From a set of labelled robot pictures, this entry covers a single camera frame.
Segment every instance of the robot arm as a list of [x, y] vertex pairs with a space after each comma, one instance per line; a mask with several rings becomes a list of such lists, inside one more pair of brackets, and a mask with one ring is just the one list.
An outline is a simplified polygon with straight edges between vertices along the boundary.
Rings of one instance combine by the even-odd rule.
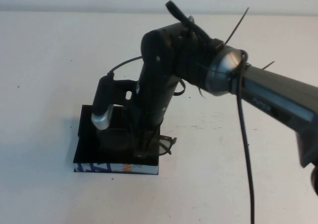
[[[216, 96], [236, 94], [237, 91], [242, 51], [225, 45], [221, 40], [211, 39], [172, 2], [166, 5], [180, 23], [151, 31], [143, 37], [144, 66], [140, 78], [136, 84], [126, 82], [128, 88], [125, 91], [132, 91], [130, 102], [119, 102], [127, 107], [134, 134], [157, 130], [180, 79]], [[109, 90], [109, 79], [106, 80], [108, 85], [101, 79], [98, 87]], [[98, 129], [98, 121], [109, 120], [107, 116], [111, 113], [109, 106], [112, 102], [103, 98], [105, 94], [97, 92], [93, 104], [92, 122]], [[317, 87], [248, 66], [243, 74], [242, 99], [297, 133], [302, 167], [309, 163], [318, 165]], [[108, 101], [107, 105], [100, 109], [98, 101], [104, 100]], [[99, 120], [95, 119], [94, 111], [98, 112]], [[316, 173], [315, 169], [313, 185], [318, 193]]]

